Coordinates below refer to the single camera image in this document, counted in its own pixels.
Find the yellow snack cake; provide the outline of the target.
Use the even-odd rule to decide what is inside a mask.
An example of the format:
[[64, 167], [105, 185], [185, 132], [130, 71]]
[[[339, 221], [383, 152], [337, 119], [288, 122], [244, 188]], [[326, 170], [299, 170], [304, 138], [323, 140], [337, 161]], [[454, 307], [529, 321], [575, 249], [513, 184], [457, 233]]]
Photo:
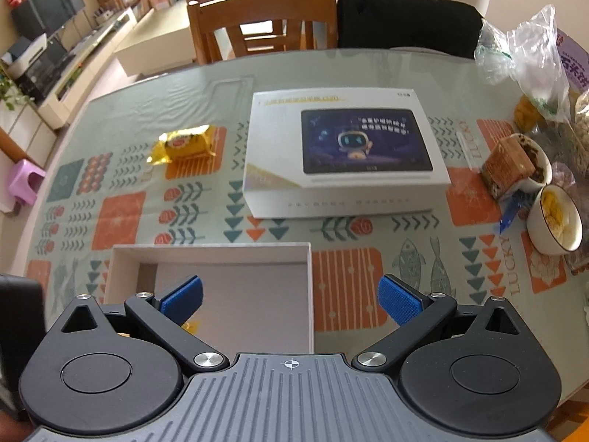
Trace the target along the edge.
[[216, 127], [200, 125], [194, 128], [163, 133], [158, 136], [146, 162], [164, 165], [175, 161], [213, 156]]

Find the white tablet box lid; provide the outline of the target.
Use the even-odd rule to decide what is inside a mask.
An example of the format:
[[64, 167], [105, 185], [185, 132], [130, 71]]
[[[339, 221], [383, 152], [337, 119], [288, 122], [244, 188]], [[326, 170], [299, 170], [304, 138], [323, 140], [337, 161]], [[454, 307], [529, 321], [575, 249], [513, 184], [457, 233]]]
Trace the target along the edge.
[[450, 186], [411, 89], [256, 92], [243, 194], [256, 218], [430, 211]]

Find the white open box base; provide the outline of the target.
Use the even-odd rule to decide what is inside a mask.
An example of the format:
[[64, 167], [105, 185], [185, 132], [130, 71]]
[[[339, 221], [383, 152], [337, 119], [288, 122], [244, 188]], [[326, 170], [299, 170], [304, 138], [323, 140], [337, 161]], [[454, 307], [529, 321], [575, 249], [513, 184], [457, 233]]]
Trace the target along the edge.
[[309, 243], [116, 245], [105, 300], [159, 294], [190, 276], [204, 284], [203, 304], [190, 318], [196, 336], [228, 358], [314, 352]]

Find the blue wrapper piece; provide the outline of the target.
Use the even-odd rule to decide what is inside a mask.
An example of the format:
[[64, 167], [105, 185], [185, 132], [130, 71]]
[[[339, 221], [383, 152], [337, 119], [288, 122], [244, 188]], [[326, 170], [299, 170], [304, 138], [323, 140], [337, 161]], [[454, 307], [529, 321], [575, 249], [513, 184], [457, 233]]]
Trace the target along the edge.
[[498, 232], [500, 234], [503, 234], [508, 228], [510, 228], [517, 214], [525, 205], [525, 203], [526, 197], [522, 192], [516, 192], [510, 197], [509, 203], [501, 214], [501, 218], [499, 220]]

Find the patterned tablecloth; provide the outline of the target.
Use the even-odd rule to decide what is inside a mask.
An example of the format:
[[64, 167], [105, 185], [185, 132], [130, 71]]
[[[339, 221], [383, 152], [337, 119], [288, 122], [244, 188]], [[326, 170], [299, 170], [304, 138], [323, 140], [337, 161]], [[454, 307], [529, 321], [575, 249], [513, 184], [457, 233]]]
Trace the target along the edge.
[[310, 246], [315, 346], [352, 353], [390, 327], [378, 280], [465, 304], [505, 297], [554, 362], [588, 380], [583, 288], [545, 256], [480, 168], [520, 99], [469, 60], [397, 51], [294, 52], [192, 67], [94, 100], [36, 205], [23, 266], [54, 318], [79, 292], [121, 291], [116, 252], [168, 276], [212, 245]]

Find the white bowl yellow contents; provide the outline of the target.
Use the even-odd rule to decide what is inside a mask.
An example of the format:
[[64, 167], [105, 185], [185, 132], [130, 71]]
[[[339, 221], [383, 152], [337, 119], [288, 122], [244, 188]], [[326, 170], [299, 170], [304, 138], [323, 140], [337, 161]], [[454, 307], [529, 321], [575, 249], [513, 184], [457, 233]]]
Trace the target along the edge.
[[537, 252], [566, 256], [580, 248], [583, 225], [578, 208], [566, 190], [547, 185], [529, 211], [526, 228]]

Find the brown snack carton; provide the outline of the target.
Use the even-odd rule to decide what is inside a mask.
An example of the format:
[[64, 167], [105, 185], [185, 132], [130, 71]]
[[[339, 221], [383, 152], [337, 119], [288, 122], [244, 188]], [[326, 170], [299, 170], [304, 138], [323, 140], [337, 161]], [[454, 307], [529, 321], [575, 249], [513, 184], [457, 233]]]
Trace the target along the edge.
[[514, 192], [514, 187], [527, 180], [535, 172], [535, 166], [524, 151], [517, 135], [497, 142], [481, 167], [483, 180], [491, 197], [499, 201]]

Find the white bowl dark contents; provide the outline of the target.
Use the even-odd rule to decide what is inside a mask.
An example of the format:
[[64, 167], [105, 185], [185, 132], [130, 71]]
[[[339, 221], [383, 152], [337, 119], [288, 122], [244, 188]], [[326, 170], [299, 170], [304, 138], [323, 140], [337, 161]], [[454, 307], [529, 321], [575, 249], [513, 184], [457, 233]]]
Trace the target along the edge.
[[508, 196], [518, 190], [525, 194], [537, 194], [552, 182], [552, 166], [543, 149], [531, 138], [523, 134], [512, 134], [509, 139], [517, 141], [534, 165], [534, 173], [526, 180], [515, 183], [507, 192]]

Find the white tv cabinet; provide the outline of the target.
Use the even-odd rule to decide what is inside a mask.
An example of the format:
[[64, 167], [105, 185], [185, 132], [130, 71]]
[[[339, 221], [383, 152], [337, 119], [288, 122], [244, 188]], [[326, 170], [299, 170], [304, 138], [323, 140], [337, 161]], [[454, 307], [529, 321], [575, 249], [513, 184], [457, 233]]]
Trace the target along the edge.
[[110, 18], [71, 53], [72, 59], [61, 71], [61, 77], [49, 91], [37, 112], [57, 131], [74, 121], [88, 94], [92, 91], [121, 42], [137, 25], [131, 8]]

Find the bag of nuts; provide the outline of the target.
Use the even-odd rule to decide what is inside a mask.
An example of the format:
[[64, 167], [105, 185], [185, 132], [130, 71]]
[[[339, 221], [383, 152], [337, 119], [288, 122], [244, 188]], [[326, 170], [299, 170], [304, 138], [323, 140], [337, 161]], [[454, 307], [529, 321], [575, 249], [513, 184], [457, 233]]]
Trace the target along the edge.
[[583, 179], [588, 179], [588, 94], [588, 90], [569, 93], [568, 126], [563, 133], [565, 159]]

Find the white printer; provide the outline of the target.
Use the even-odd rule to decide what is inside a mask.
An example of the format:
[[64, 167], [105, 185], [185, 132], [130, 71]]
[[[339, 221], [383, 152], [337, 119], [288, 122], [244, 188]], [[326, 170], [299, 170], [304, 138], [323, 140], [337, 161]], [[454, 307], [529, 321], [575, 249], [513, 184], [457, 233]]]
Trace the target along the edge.
[[7, 74], [13, 80], [20, 78], [47, 49], [47, 45], [47, 35], [45, 33], [42, 33], [34, 40], [20, 37], [1, 56], [1, 61], [6, 66]]

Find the white coffee table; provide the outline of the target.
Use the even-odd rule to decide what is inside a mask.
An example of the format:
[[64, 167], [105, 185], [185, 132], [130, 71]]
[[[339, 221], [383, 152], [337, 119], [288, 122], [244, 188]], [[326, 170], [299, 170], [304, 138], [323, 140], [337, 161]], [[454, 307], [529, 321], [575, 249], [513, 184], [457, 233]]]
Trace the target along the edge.
[[154, 76], [192, 65], [196, 52], [185, 0], [151, 10], [124, 38], [115, 56], [128, 76]]

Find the purple snack package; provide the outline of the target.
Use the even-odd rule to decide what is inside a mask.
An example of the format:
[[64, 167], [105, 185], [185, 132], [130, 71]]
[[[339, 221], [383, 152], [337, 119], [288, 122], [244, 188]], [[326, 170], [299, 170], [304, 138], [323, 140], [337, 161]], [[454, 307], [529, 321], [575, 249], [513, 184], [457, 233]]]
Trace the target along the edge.
[[571, 86], [579, 93], [588, 89], [588, 53], [573, 38], [558, 29], [557, 48]]

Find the black television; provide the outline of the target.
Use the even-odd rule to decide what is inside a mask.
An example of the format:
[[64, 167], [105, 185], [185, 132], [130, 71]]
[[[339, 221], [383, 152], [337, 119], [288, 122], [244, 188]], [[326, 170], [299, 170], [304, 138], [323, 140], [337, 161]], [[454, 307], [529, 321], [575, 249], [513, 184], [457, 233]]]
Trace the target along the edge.
[[51, 38], [85, 8], [83, 0], [24, 0], [11, 10], [18, 33], [30, 41]]

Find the near wooden chair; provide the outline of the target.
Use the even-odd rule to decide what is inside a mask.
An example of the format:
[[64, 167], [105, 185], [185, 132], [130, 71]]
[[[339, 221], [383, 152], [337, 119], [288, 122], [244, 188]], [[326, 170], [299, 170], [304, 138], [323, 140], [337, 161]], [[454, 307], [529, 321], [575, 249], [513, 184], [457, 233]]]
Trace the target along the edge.
[[338, 43], [336, 0], [191, 0], [188, 16], [201, 65], [223, 61], [220, 33], [227, 34], [236, 58], [334, 49]]

